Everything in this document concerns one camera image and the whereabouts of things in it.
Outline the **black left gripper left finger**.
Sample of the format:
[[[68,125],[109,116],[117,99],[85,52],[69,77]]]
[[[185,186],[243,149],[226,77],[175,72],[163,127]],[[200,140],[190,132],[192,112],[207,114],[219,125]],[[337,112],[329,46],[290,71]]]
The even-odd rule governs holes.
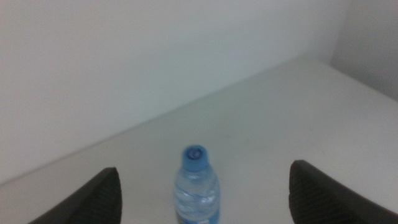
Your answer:
[[[108,167],[33,224],[119,224],[123,210],[122,190],[117,168]]]

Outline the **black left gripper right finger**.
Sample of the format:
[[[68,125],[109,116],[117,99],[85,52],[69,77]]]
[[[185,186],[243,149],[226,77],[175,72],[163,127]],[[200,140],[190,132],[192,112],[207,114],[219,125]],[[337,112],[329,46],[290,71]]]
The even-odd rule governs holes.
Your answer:
[[[289,209],[294,223],[397,224],[396,213],[304,160],[296,160],[290,166]]]

